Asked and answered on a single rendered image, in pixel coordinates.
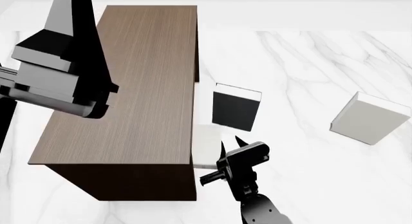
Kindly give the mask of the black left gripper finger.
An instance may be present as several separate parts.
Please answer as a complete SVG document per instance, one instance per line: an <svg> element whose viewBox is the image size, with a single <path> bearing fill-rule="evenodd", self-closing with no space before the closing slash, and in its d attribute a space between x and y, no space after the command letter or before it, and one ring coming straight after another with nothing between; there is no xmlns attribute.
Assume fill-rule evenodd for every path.
<svg viewBox="0 0 412 224"><path fill-rule="evenodd" d="M69 73L79 77L79 92L118 92L111 80L99 39L92 0L71 0L73 38L63 59L71 61Z"/></svg>
<svg viewBox="0 0 412 224"><path fill-rule="evenodd" d="M44 29L73 37L71 0L52 1Z"/></svg>

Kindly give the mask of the white box by cabinet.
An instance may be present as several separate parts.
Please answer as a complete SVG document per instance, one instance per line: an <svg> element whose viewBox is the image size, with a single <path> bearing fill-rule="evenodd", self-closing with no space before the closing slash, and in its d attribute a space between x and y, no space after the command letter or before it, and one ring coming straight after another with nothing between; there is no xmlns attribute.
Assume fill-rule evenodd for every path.
<svg viewBox="0 0 412 224"><path fill-rule="evenodd" d="M196 124L192 131L192 161L197 169L217 169L222 129L217 125Z"/></svg>

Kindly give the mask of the black book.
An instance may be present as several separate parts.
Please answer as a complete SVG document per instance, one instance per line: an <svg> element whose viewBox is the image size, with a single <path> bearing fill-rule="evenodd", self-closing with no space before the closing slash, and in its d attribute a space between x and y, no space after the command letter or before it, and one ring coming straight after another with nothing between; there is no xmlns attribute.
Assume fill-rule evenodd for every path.
<svg viewBox="0 0 412 224"><path fill-rule="evenodd" d="M213 91L212 123L250 132L262 92L217 83Z"/></svg>

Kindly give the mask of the brown wooden cabinet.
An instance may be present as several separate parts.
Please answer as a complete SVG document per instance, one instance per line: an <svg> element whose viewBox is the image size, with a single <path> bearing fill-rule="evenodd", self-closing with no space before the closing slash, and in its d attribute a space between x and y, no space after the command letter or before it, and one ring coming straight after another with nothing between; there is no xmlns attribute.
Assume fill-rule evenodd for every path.
<svg viewBox="0 0 412 224"><path fill-rule="evenodd" d="M55 111L30 165L100 201L194 201L195 6L109 5L97 25L112 81L101 119Z"/></svg>

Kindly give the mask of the grey book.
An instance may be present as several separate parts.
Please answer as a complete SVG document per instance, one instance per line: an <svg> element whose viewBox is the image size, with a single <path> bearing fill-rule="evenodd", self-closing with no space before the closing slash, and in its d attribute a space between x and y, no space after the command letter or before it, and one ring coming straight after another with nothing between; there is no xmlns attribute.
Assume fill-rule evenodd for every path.
<svg viewBox="0 0 412 224"><path fill-rule="evenodd" d="M330 131L375 145L412 117L412 109L356 92L330 124Z"/></svg>

